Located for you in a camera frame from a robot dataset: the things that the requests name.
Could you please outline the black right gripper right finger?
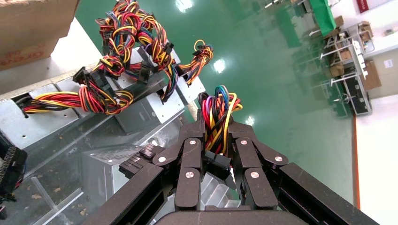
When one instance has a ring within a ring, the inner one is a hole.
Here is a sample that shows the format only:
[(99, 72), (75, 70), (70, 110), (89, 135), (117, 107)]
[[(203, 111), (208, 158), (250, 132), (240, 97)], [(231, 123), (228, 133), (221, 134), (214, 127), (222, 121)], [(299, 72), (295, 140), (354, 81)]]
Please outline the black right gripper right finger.
[(282, 153), (261, 143), (251, 126), (231, 122), (229, 153), (242, 215), (264, 225), (373, 225), (375, 221)]

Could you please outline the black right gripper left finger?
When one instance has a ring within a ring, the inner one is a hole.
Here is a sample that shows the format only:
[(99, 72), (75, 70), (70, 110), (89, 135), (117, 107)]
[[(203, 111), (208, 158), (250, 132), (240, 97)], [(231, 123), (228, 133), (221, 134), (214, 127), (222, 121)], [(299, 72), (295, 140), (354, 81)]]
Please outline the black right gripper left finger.
[(128, 181), (83, 224), (148, 225), (172, 190), (182, 197), (176, 210), (199, 210), (204, 143), (205, 122), (198, 111), (195, 122), (181, 126), (174, 144), (148, 144), (122, 162), (119, 171)]

